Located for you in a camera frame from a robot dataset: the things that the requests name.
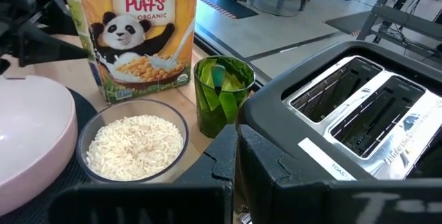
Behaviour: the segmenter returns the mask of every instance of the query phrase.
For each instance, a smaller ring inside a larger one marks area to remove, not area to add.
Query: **panda cartoon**
[[[90,25],[90,33],[94,38],[95,50],[98,57],[106,63],[114,64],[117,59],[154,55],[160,52],[175,31],[174,24],[167,24],[163,33],[151,39],[145,38],[145,33],[151,29],[149,20],[136,20],[130,15],[117,16],[114,12],[106,12],[102,23]],[[106,46],[100,45],[102,36]]]

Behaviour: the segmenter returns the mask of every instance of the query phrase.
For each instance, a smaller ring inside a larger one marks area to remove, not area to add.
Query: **usda organic seal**
[[[180,76],[178,76],[177,78],[177,83],[178,84],[184,84],[187,82],[187,80],[189,79],[189,76],[187,74],[181,74]]]

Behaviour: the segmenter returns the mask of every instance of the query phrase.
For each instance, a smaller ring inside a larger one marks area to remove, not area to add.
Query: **glass bowl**
[[[95,135],[98,130],[114,122],[120,120],[124,117],[133,117],[137,115],[155,115],[157,117],[163,118],[169,122],[172,122],[180,131],[183,138],[183,149],[178,155],[178,157],[165,169],[162,171],[143,178],[140,180],[132,181],[118,181],[110,180],[93,172],[89,169],[86,162],[86,152],[89,149],[91,142],[95,139]],[[115,106],[110,106],[103,111],[100,111],[96,116],[94,116],[80,133],[77,146],[76,146],[76,156],[78,163],[81,168],[88,174],[88,176],[95,183],[164,183],[167,182],[170,177],[177,171],[177,163],[181,160],[184,152],[187,149],[189,143],[189,128],[187,127],[186,120],[184,120],[181,113],[168,104],[159,102],[157,100],[131,100],[128,102],[122,102],[116,104]]]

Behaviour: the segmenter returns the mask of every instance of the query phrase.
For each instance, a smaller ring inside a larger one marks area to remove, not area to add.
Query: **toaster label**
[[[330,158],[321,148],[313,143],[309,138],[305,138],[298,143],[298,146],[304,150],[313,160],[324,168],[336,180],[356,180],[348,171],[340,166],[335,160]]]

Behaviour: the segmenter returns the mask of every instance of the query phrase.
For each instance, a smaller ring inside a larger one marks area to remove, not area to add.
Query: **black placemat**
[[[95,115],[95,108],[80,94],[69,90],[75,101],[77,110],[78,134],[84,125]],[[29,203],[0,217],[0,224],[46,224],[48,222],[48,208],[57,194],[73,185],[90,182],[89,177],[79,166],[75,154],[60,176],[40,195]]]

